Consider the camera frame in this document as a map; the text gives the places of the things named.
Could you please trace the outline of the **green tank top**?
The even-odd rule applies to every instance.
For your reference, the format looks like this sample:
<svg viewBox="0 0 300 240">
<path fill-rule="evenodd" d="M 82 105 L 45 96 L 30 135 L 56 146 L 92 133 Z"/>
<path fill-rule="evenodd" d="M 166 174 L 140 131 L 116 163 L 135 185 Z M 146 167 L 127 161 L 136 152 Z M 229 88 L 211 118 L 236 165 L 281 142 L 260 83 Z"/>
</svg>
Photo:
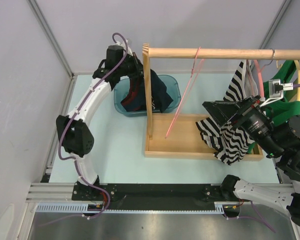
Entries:
<svg viewBox="0 0 300 240">
<path fill-rule="evenodd" d="M 280 73 L 276 73 L 273 77 L 274 80 L 280 80 Z M 263 82 L 264 96 L 269 98 L 269 86 L 268 82 Z M 275 126 L 282 124 L 288 118 L 300 114 L 300 101 L 288 102 L 284 97 L 281 100 L 273 102 L 268 105 L 273 110 L 273 123 Z"/>
</svg>

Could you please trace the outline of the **navy tank top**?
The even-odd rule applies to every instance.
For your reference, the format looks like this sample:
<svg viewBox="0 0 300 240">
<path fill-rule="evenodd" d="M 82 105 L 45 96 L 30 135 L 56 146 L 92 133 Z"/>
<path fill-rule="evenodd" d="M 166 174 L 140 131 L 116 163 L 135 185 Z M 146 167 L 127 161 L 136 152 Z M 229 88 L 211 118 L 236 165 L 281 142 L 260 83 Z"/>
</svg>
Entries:
<svg viewBox="0 0 300 240">
<path fill-rule="evenodd" d="M 163 113 L 173 102 L 167 93 L 167 86 L 154 70 L 150 70 L 151 77 L 151 107 Z M 146 111 L 146 92 L 144 77 L 130 78 L 127 96 L 120 102 L 127 112 Z"/>
</svg>

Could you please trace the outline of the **thin pink wire hanger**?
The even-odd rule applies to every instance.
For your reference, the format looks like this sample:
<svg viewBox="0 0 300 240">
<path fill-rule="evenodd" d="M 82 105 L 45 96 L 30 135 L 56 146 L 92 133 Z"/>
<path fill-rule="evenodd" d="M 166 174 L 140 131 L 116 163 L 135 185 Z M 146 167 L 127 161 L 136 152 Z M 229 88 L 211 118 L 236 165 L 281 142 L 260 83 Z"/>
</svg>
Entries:
<svg viewBox="0 0 300 240">
<path fill-rule="evenodd" d="M 164 137 L 165 139 L 167 139 L 169 137 L 169 135 L 170 135 L 170 133 L 173 129 L 173 126 L 175 125 L 179 115 L 181 114 L 181 111 L 182 111 L 182 109 L 183 109 L 183 107 L 184 107 L 184 105 L 187 101 L 187 98 L 189 97 L 190 92 L 191 92 L 191 90 L 192 90 L 192 88 L 193 88 L 193 86 L 194 86 L 194 84 L 195 84 L 195 82 L 196 82 L 196 80 L 199 76 L 199 73 L 201 72 L 201 70 L 203 68 L 203 65 L 204 65 L 204 62 L 205 62 L 205 60 L 203 58 L 197 64 L 197 59 L 199 57 L 200 50 L 201 50 L 201 47 L 199 47 L 196 51 L 195 58 L 193 60 L 192 69 L 191 69 L 190 78 L 187 82 L 186 88 L 185 88 L 185 90 L 183 92 L 183 95 L 181 97 L 179 106 L 178 106 L 178 108 L 177 108 L 177 110 L 176 110 L 176 112 L 173 116 L 173 119 L 172 119 L 172 121 L 171 121 L 171 123 L 168 127 L 168 130 L 165 134 L 165 137 Z"/>
</svg>

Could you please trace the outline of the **thick pink hanger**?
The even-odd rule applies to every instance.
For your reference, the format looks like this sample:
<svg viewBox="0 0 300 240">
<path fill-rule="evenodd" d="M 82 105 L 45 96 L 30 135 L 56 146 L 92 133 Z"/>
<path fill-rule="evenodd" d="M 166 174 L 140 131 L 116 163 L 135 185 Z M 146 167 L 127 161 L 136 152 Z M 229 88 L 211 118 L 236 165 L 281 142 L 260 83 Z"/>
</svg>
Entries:
<svg viewBox="0 0 300 240">
<path fill-rule="evenodd" d="M 264 64 L 262 67 L 260 67 L 260 64 L 258 62 L 257 59 L 254 59 L 253 60 L 253 63 L 254 63 L 254 66 L 256 68 L 256 71 L 257 71 L 257 79 L 258 79 L 258 86 L 259 86 L 259 95 L 260 95 L 260 100 L 262 102 L 264 102 L 266 100 L 265 98 L 265 91 L 264 91 L 264 84 L 263 84 L 263 77 L 262 77 L 262 72 L 263 70 L 269 66 L 273 60 L 274 60 L 274 57 L 275 57 L 275 50 L 272 48 L 272 56 L 271 56 L 271 60 L 269 63 L 267 64 Z"/>
</svg>

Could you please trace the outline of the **striped black white top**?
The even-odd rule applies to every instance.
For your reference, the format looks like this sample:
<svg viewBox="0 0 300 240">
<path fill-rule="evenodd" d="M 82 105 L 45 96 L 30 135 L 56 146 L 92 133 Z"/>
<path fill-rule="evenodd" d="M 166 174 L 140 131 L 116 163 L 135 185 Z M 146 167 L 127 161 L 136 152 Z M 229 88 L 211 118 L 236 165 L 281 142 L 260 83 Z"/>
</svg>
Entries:
<svg viewBox="0 0 300 240">
<path fill-rule="evenodd" d="M 252 76 L 251 61 L 243 60 L 239 63 L 222 100 L 237 102 L 258 94 L 257 84 Z M 243 129 L 234 128 L 228 123 L 218 126 L 212 117 L 199 120 L 195 124 L 201 139 L 215 150 L 213 156 L 227 165 L 243 160 L 250 145 L 254 143 Z"/>
</svg>

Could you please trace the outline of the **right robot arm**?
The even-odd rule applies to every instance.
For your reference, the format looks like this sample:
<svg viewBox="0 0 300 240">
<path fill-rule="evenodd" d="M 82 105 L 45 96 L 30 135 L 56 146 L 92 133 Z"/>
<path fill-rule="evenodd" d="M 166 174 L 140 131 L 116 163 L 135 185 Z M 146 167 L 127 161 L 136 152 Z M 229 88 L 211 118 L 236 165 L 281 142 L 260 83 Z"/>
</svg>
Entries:
<svg viewBox="0 0 300 240">
<path fill-rule="evenodd" d="M 203 107 L 220 127 L 229 123 L 242 128 L 267 153 L 279 158 L 276 166 L 291 180 L 300 182 L 300 115 L 274 126 L 262 112 L 260 96 L 240 101 L 205 101 Z M 220 186 L 220 194 L 227 201 L 257 202 L 287 215 L 300 227 L 300 193 L 285 193 L 254 185 L 228 174 Z"/>
</svg>

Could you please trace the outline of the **yellow hanger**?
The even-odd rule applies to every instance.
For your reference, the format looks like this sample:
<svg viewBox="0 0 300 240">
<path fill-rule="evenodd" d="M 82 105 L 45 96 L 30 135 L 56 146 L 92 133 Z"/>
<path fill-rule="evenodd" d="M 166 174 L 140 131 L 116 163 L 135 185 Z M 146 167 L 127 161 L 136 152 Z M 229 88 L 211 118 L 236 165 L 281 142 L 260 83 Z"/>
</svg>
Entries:
<svg viewBox="0 0 300 240">
<path fill-rule="evenodd" d="M 284 91 L 284 98 L 288 102 L 300 102 L 300 61 L 286 60 L 283 64 L 277 65 L 277 69 L 282 84 L 293 84 L 293 90 Z"/>
</svg>

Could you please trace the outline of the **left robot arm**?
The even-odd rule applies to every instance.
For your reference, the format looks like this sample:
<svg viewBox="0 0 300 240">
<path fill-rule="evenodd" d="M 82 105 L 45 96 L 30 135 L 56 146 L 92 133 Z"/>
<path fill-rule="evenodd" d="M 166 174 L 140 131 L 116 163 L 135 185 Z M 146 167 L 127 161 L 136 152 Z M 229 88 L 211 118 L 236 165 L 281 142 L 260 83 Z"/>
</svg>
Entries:
<svg viewBox="0 0 300 240">
<path fill-rule="evenodd" d="M 90 200 L 100 196 L 99 176 L 89 157 L 95 143 L 89 126 L 102 101 L 111 93 L 122 77 L 136 79 L 143 76 L 141 62 L 130 47 L 116 43 L 106 50 L 92 75 L 92 81 L 79 103 L 67 115 L 56 118 L 60 160 L 73 160 L 78 182 L 84 185 L 83 194 Z"/>
</svg>

